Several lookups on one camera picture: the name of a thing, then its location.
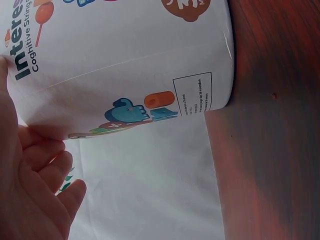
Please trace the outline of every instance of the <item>blue letter illustration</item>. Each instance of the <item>blue letter illustration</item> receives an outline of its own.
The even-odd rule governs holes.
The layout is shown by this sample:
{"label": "blue letter illustration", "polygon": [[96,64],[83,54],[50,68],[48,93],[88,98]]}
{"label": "blue letter illustration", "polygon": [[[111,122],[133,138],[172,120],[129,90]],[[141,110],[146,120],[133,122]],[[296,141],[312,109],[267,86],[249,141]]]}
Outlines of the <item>blue letter illustration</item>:
{"label": "blue letter illustration", "polygon": [[104,114],[110,122],[133,124],[150,118],[144,106],[134,106],[132,101],[127,98],[120,98],[113,103],[113,106],[114,108]]}
{"label": "blue letter illustration", "polygon": [[177,111],[171,111],[165,107],[153,109],[150,111],[151,115],[153,115],[152,120],[160,121],[164,119],[173,119],[178,114]]}
{"label": "blue letter illustration", "polygon": [[[74,0],[63,0],[66,4],[72,3]],[[84,7],[85,5],[94,2],[95,0],[76,0],[79,7]]]}

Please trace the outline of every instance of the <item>wooden table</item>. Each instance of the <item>wooden table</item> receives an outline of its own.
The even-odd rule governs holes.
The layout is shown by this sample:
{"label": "wooden table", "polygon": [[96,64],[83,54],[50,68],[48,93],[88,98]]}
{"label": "wooden table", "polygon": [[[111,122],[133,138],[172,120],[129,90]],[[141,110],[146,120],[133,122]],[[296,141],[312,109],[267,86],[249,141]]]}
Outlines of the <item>wooden table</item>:
{"label": "wooden table", "polygon": [[320,0],[230,0],[236,73],[207,127],[227,240],[320,239]]}

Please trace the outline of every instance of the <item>hand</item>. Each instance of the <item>hand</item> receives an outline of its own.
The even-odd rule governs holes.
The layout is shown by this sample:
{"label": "hand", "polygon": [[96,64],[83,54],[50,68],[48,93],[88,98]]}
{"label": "hand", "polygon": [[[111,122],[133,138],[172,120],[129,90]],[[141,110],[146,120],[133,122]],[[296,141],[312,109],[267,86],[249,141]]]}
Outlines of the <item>hand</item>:
{"label": "hand", "polygon": [[62,141],[18,126],[7,90],[8,68],[0,57],[0,239],[66,240],[86,193],[76,180],[55,193],[72,167]]}

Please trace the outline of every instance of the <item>packaging bag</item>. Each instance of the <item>packaging bag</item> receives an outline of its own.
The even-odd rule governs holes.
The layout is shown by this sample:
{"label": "packaging bag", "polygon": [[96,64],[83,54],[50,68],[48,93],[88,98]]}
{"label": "packaging bag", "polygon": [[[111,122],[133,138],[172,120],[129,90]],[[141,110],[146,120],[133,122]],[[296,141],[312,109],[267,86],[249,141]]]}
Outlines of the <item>packaging bag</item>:
{"label": "packaging bag", "polygon": [[225,0],[2,0],[0,54],[21,118],[85,138],[224,107]]}

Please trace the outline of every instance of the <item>white backdrop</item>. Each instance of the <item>white backdrop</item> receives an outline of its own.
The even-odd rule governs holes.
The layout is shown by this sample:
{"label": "white backdrop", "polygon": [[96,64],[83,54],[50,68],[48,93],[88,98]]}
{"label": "white backdrop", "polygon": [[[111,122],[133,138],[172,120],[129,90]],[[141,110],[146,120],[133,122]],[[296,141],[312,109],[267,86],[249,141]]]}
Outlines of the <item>white backdrop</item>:
{"label": "white backdrop", "polygon": [[202,114],[66,141],[87,194],[70,240],[224,240]]}

